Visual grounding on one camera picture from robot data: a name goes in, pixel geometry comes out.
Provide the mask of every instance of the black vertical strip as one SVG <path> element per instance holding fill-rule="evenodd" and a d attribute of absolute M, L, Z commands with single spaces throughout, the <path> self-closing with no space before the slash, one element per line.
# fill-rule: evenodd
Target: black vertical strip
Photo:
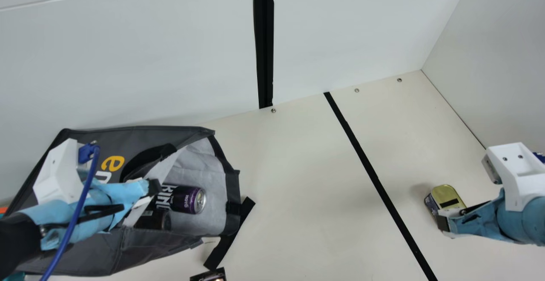
<path fill-rule="evenodd" d="M 429 281 L 437 281 L 437 278 L 434 275 L 430 266 L 428 265 L 428 262 L 426 261 L 422 253 L 420 252 L 420 249 L 418 248 L 418 246 L 416 245 L 416 242 L 411 236 L 409 229 L 407 229 L 407 226 L 405 226 L 405 223 L 403 222 L 403 219 L 401 219 L 401 216 L 397 212 L 396 207 L 393 205 L 392 200 L 390 200 L 390 197 L 386 193 L 386 190 L 380 183 L 380 180 L 378 179 L 378 176 L 376 175 L 376 172 L 373 169 L 373 165 L 371 165 L 369 159 L 365 155 L 364 150 L 362 149 L 360 143 L 358 142 L 358 139 L 356 139 L 356 136 L 354 135 L 354 132 L 352 132 L 352 129 L 350 128 L 348 122 L 344 119 L 344 116 L 342 115 L 341 110 L 339 110 L 337 103 L 335 103 L 335 100 L 333 100 L 333 96 L 331 96 L 331 93 L 329 92 L 324 93 L 324 95 L 325 95 L 325 99 L 327 99 L 327 102 L 329 102 L 329 106 L 331 106 L 333 113 L 335 113 L 335 116 L 337 116 L 337 120 L 339 120 L 339 123 L 344 129 L 346 136 L 352 143 L 352 147 L 354 147 L 356 154 L 358 155 L 358 157 L 360 157 L 360 161 L 362 165 L 364 166 L 365 170 L 367 171 L 369 178 L 371 178 L 371 181 L 373 182 L 373 185 L 375 186 L 376 191 L 380 195 L 380 198 L 382 198 L 382 201 L 384 205 L 386 206 L 386 208 L 388 209 L 388 212 L 390 213 L 390 215 L 392 215 L 393 221 L 395 221 L 399 229 L 399 232 L 401 232 L 401 234 L 403 235 L 403 238 L 405 238 L 405 242 L 407 242 L 407 245 L 409 245 L 410 250 L 413 252 L 413 255 L 416 258 L 416 261 L 418 261 L 418 264 L 420 264 L 420 267 L 424 271 L 424 274 L 426 275 L 426 277 L 428 277 Z"/>
<path fill-rule="evenodd" d="M 273 105 L 274 1 L 253 0 L 259 108 Z"/>

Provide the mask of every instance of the black strap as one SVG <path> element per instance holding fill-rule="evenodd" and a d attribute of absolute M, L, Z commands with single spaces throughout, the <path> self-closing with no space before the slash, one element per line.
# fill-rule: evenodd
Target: black strap
<path fill-rule="evenodd" d="M 242 224 L 246 220 L 246 217 L 248 217 L 248 214 L 252 211 L 253 206 L 255 205 L 255 202 L 253 202 L 252 199 L 249 197 L 246 197 L 244 199 L 244 202 L 240 206 L 240 227 L 242 227 Z M 206 267 L 208 270 L 212 271 L 215 270 L 221 263 L 221 261 L 224 259 L 225 255 L 227 254 L 227 251 L 233 244 L 233 241 L 237 237 L 238 231 L 235 232 L 232 235 L 229 236 L 221 236 L 220 242 L 212 250 L 212 253 L 210 253 L 210 256 L 206 259 L 206 262 L 204 262 L 204 267 Z"/>
<path fill-rule="evenodd" d="M 226 206 L 225 206 L 225 211 L 228 214 L 233 214 L 233 215 L 240 216 L 240 206 L 241 206 L 241 204 L 232 203 L 232 202 L 228 201 Z"/>

